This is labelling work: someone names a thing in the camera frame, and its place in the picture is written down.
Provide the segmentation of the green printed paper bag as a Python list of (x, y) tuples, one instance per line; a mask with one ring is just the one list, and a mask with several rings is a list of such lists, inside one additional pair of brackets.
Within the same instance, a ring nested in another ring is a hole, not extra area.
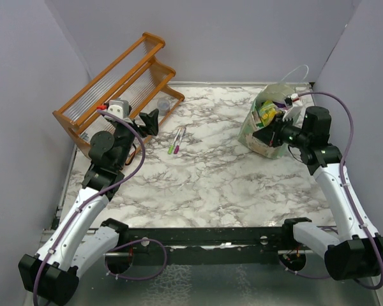
[(298, 121), (303, 103), (298, 99), (296, 86), (286, 80), (300, 68), (306, 69), (304, 75), (307, 76), (309, 67), (302, 64), (257, 94), (238, 134), (239, 143), (270, 159), (277, 159), (287, 151), (286, 145), (277, 144), (273, 129), (277, 123), (295, 124)]

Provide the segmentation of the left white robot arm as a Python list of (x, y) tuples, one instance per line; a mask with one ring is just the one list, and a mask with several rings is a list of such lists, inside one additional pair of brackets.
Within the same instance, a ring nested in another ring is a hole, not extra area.
[(33, 305), (65, 305), (74, 295), (80, 278), (107, 251), (122, 251), (128, 244), (123, 224), (111, 222), (88, 239), (85, 235), (93, 221), (109, 204), (121, 184), (134, 176), (124, 175), (134, 140), (158, 134), (158, 114), (139, 114), (142, 125), (128, 117), (126, 110), (115, 112), (112, 107), (97, 111), (114, 126), (114, 132), (99, 131), (90, 140), (90, 167), (82, 187), (62, 223), (52, 236), (30, 256), (19, 261), (23, 285), (33, 294)]

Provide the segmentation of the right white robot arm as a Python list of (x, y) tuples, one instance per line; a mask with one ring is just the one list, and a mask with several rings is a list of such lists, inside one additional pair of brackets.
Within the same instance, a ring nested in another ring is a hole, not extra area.
[(383, 276), (383, 236), (370, 222), (352, 188), (339, 148), (329, 142), (331, 116), (310, 106), (301, 127), (278, 114), (253, 136), (269, 147), (299, 149), (301, 161), (318, 183), (336, 223), (336, 237), (303, 218), (287, 219), (280, 241), (287, 249), (305, 245), (318, 254), (336, 281)]

